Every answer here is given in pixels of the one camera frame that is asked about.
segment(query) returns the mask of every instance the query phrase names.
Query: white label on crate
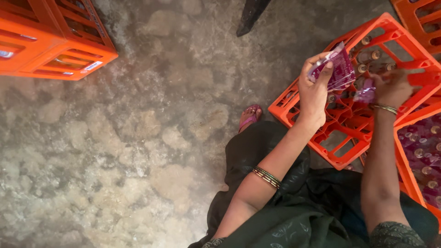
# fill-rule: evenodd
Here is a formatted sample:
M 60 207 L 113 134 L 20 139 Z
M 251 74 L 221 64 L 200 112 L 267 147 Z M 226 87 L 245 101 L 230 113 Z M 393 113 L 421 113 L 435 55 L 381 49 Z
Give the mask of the white label on crate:
M 35 41 L 37 40 L 37 38 L 35 38 L 35 37 L 27 36 L 27 35 L 24 35 L 24 34 L 21 34 L 20 36 L 24 37 L 24 38 L 31 39 L 31 40 L 35 40 Z
M 12 55 L 14 55 L 13 52 L 7 52 L 7 51 L 0 50 L 0 57 L 2 57 L 2 58 L 9 59 L 10 57 L 12 57 Z
M 102 36 L 103 38 L 106 38 L 106 35 L 104 34 L 104 30 L 103 30 L 103 28 L 101 27 L 100 22 L 98 21 L 98 18 L 97 18 L 97 16 L 95 15 L 95 12 L 93 11 L 92 7 L 91 7 L 90 4 L 89 4 L 89 0 L 85 0 L 85 1 L 83 1 L 83 3 L 84 3 L 84 5 L 86 6 L 87 11 L 89 12 L 89 14 L 92 16 L 93 21 L 95 22 L 95 25 L 96 25 L 97 28 L 98 28 L 98 32 L 100 32 L 100 34 L 101 34 L 101 36 Z
M 101 61 L 97 61 L 97 62 L 91 64 L 90 66 L 84 68 L 84 70 L 86 70 L 86 71 L 90 71 L 90 70 L 92 70 L 93 68 L 97 67 L 98 65 L 100 65 L 100 64 L 102 64 L 102 63 L 103 63 L 103 62 L 101 62 Z

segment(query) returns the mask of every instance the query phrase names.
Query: pink flip-flop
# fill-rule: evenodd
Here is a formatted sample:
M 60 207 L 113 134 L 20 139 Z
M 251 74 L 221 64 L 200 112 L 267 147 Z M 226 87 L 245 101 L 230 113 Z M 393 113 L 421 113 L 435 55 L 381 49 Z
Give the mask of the pink flip-flop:
M 245 111 L 248 109 L 252 109 L 252 108 L 256 108 L 256 112 L 254 112 L 254 114 L 250 118 L 246 119 L 244 122 L 242 122 L 239 125 L 239 132 L 242 129 L 242 127 L 245 126 L 245 124 L 247 124 L 248 122 L 250 122 L 250 121 L 257 122 L 257 118 L 256 118 L 257 110 L 262 109 L 262 108 L 258 104 L 254 104 L 254 105 L 251 105 L 248 108 L 246 108 Z

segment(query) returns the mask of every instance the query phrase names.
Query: purple wrapper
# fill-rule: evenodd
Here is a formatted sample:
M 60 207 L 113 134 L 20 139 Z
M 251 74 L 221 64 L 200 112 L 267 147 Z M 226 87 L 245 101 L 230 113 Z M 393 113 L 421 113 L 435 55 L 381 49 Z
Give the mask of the purple wrapper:
M 375 100 L 375 86 L 372 79 L 365 79 L 363 87 L 357 90 L 354 96 L 354 101 L 372 103 Z
M 355 81 L 355 71 L 349 59 L 348 53 L 344 49 L 344 43 L 341 42 L 332 53 L 328 54 L 325 59 L 317 61 L 317 63 L 308 72 L 308 78 L 315 83 L 328 62 L 334 63 L 334 71 L 328 82 L 328 92 L 333 90 L 343 90 L 345 85 Z

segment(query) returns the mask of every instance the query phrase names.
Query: orange bottle crate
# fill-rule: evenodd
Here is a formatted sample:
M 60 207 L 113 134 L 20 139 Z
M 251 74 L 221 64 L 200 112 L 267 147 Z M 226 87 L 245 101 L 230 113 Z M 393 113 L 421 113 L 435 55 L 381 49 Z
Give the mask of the orange bottle crate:
M 436 94 L 437 96 L 441 95 L 441 90 L 438 91 Z M 398 130 L 400 130 L 401 128 L 412 125 L 419 120 L 426 119 L 434 114 L 441 112 L 441 97 L 430 97 L 424 103 L 428 104 L 428 106 L 421 110 L 410 113 L 394 127 L 396 165 L 401 175 L 401 179 L 403 180 L 403 183 L 400 184 L 401 191 L 405 192 L 413 200 L 429 209 L 438 218 L 438 221 L 441 224 L 441 210 L 427 204 L 424 201 L 421 191 L 418 187 L 418 183 L 416 182 L 414 174 L 409 167 L 409 161 L 406 158 L 406 154 L 397 135 Z
M 0 0 L 0 74 L 79 80 L 118 57 L 90 0 Z
M 391 0 L 403 26 L 431 54 L 441 53 L 441 1 Z
M 371 43 L 365 46 L 365 48 L 378 46 L 395 61 L 398 68 L 407 70 L 424 69 L 424 72 L 408 75 L 408 80 L 411 85 L 421 86 L 422 88 L 398 109 L 399 113 L 395 121 L 395 131 L 422 118 L 441 112 L 441 98 L 431 97 L 441 89 L 441 65 L 389 13 L 384 13 L 380 17 L 370 20 L 337 38 L 324 52 L 330 51 L 335 44 L 342 41 L 345 42 L 346 50 L 349 52 L 363 37 L 377 28 L 381 28 L 384 33 L 374 37 Z M 412 57 L 412 60 L 400 60 L 397 55 L 385 46 L 385 43 L 388 41 L 395 41 Z M 354 55 L 354 59 L 352 60 L 353 64 L 356 64 L 356 55 L 357 54 Z M 288 128 L 293 126 L 296 117 L 301 111 L 301 106 L 298 107 L 298 105 L 296 105 L 299 102 L 298 80 L 299 78 L 268 108 L 268 110 Z M 344 91 L 347 91 L 347 94 L 351 95 L 352 92 L 356 91 L 356 88 L 352 84 Z M 412 112 L 424 102 L 430 105 Z M 373 131 L 373 117 L 372 111 L 367 108 L 366 104 L 354 102 L 352 98 L 340 98 L 337 99 L 335 103 L 337 105 L 335 109 L 327 109 L 328 104 L 326 104 L 326 123 L 308 142 L 308 146 L 319 153 L 336 169 L 341 170 L 369 148 Z M 346 134 L 347 137 L 334 149 L 327 150 L 320 144 L 328 139 L 333 131 L 340 131 Z M 441 211 L 424 203 L 422 194 L 396 134 L 395 139 L 398 142 L 396 142 L 395 147 L 396 164 L 404 182 L 401 184 L 402 190 L 413 200 L 432 211 L 441 222 Z M 336 155 L 337 151 L 349 141 L 352 141 L 354 146 L 343 156 L 338 157 Z

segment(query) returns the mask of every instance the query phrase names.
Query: purple printed packaging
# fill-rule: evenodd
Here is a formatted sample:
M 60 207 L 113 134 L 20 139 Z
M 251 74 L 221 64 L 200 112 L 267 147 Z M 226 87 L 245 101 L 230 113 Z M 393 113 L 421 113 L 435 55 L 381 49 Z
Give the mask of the purple printed packaging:
M 331 79 L 328 82 L 328 92 L 333 90 L 344 90 L 353 81 L 355 81 L 355 71 L 349 59 L 346 49 L 344 49 L 344 43 L 341 42 L 335 49 L 324 59 L 321 59 L 313 65 L 308 72 L 308 79 L 315 83 L 328 62 L 334 63 L 334 71 Z

